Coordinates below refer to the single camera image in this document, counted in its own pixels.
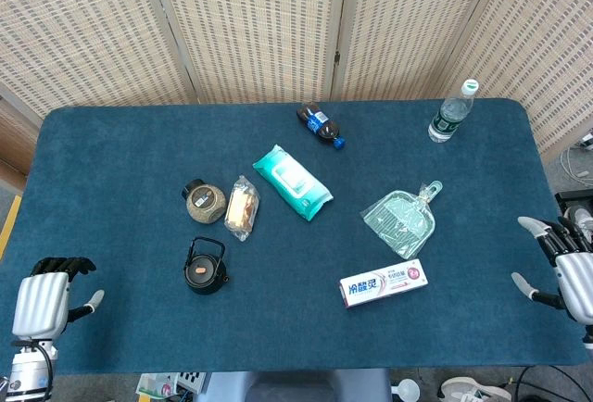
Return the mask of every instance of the teal package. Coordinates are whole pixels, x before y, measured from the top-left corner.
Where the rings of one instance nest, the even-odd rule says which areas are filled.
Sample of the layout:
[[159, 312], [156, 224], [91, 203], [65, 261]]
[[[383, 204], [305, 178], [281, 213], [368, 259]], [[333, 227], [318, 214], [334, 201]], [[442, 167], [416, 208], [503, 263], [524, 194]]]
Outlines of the teal package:
[[279, 145], [253, 167], [306, 221], [311, 221], [323, 203], [334, 199], [319, 180]]

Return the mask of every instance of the bottle cap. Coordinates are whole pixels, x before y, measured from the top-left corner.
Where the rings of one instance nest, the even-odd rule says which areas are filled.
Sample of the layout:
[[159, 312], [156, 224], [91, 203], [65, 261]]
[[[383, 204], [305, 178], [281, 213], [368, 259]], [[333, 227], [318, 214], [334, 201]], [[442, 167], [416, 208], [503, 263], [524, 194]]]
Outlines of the bottle cap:
[[344, 147], [344, 144], [346, 144], [346, 140], [341, 136], [334, 138], [334, 147], [336, 149], [341, 149], [342, 147]]
[[479, 86], [480, 84], [476, 80], [465, 80], [461, 87], [461, 92], [466, 96], [474, 96]]

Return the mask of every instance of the wet wipes package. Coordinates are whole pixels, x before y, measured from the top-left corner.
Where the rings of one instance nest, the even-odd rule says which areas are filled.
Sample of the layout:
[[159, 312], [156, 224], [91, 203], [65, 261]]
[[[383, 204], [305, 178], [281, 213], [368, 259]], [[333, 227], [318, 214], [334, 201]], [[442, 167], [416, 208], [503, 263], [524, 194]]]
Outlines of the wet wipes package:
[[350, 308], [427, 284], [423, 266], [415, 259], [342, 279], [340, 292], [346, 308]]
[[311, 221], [323, 203], [333, 199], [330, 191], [279, 145], [253, 167], [307, 221]]

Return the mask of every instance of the robotic hand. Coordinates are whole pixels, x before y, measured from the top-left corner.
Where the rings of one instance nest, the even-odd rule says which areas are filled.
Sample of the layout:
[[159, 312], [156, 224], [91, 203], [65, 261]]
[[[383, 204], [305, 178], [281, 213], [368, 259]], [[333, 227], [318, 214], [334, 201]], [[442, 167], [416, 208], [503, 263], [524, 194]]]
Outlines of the robotic hand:
[[519, 217], [521, 224], [539, 242], [558, 278], [557, 295], [541, 293], [521, 274], [511, 277], [530, 300], [556, 309], [586, 327], [583, 343], [593, 360], [593, 249], [581, 230], [564, 217], [561, 224]]
[[88, 258], [44, 258], [20, 283], [12, 333], [21, 347], [12, 360], [6, 402], [39, 401], [51, 398], [57, 350], [53, 343], [66, 324], [95, 312], [103, 290], [81, 307], [68, 310], [70, 282], [77, 273], [96, 270]]

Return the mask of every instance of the red logo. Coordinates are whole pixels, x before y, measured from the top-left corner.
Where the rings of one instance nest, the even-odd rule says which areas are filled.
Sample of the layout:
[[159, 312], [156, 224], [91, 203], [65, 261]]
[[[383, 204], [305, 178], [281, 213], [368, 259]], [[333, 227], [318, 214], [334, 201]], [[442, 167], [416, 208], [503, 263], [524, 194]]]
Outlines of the red logo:
[[412, 280], [416, 280], [420, 277], [420, 271], [416, 268], [408, 268], [408, 277], [410, 277]]

